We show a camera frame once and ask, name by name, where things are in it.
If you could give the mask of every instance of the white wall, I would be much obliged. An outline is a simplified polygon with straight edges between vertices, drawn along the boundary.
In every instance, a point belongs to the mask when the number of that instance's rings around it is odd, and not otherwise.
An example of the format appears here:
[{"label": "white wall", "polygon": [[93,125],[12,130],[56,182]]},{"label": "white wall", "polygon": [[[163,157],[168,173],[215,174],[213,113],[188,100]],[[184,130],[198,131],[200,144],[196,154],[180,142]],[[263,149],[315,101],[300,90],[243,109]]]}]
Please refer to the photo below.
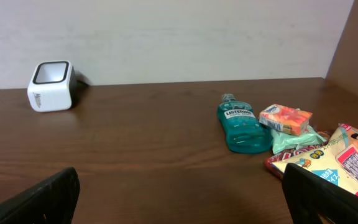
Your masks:
[{"label": "white wall", "polygon": [[0,0],[0,88],[70,60],[93,85],[325,77],[352,0]]}]

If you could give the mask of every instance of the bottle label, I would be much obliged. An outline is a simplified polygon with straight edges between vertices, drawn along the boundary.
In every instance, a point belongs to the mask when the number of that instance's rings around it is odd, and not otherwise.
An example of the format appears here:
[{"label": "bottle label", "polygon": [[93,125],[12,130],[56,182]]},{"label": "bottle label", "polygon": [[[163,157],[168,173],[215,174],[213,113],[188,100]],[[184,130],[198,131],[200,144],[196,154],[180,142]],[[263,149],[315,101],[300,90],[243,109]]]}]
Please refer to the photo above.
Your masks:
[{"label": "bottle label", "polygon": [[254,114],[248,110],[228,110],[224,112],[226,119],[234,118],[236,116],[248,116],[251,118],[255,118]]}]

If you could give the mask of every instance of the listerine bottle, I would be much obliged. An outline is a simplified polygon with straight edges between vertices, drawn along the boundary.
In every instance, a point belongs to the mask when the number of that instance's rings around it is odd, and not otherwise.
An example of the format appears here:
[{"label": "listerine bottle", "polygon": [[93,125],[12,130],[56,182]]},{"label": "listerine bottle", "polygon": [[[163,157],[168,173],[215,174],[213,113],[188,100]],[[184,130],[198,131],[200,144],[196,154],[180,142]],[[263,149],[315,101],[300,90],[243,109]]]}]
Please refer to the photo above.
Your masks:
[{"label": "listerine bottle", "polygon": [[270,131],[262,127],[253,112],[250,104],[237,101],[233,94],[223,94],[218,118],[230,150],[253,154],[267,151],[272,146]]}]

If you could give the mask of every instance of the snack bag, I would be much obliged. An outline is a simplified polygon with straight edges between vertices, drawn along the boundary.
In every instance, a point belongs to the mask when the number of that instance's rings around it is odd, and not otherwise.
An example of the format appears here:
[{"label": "snack bag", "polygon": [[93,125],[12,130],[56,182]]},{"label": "snack bag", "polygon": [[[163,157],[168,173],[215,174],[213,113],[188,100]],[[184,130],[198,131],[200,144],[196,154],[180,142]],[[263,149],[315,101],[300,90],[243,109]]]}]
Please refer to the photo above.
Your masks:
[{"label": "snack bag", "polygon": [[312,113],[273,104],[259,114],[259,122],[277,131],[299,136],[306,129]]},{"label": "snack bag", "polygon": [[284,173],[288,163],[298,164],[358,195],[358,129],[340,124],[327,145],[272,165]]},{"label": "snack bag", "polygon": [[319,132],[317,132],[317,134],[319,134],[321,137],[324,138],[323,143],[318,144],[318,145],[314,145],[314,146],[305,146],[305,147],[302,147],[300,149],[284,149],[283,151],[277,153],[276,155],[274,155],[272,157],[269,157],[269,158],[266,158],[265,161],[264,161],[265,167],[270,172],[272,172],[274,175],[276,175],[278,178],[283,179],[283,174],[279,170],[274,168],[272,166],[272,163],[277,162],[277,161],[282,161],[284,159],[289,159],[289,158],[291,158],[293,156],[297,156],[297,155],[299,155],[301,153],[308,152],[308,151],[313,150],[313,149],[317,149],[317,148],[319,148],[321,146],[325,146],[328,143],[328,140],[331,137],[331,134],[326,132],[326,131],[319,131]]},{"label": "snack bag", "polygon": [[305,146],[322,144],[326,141],[323,137],[316,133],[310,125],[308,125],[300,136],[293,136],[274,129],[271,129],[270,133],[273,136],[274,154],[277,154],[284,149],[299,149]]}]

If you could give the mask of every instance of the soap box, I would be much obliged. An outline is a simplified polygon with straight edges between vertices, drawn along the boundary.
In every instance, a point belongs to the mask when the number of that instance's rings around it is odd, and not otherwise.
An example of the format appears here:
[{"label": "soap box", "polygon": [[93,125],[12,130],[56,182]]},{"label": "soap box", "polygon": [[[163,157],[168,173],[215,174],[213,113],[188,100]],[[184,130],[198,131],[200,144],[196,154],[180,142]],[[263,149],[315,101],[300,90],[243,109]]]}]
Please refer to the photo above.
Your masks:
[{"label": "soap box", "polygon": [[312,113],[273,104],[259,114],[259,122],[277,131],[299,136],[306,129]]}]

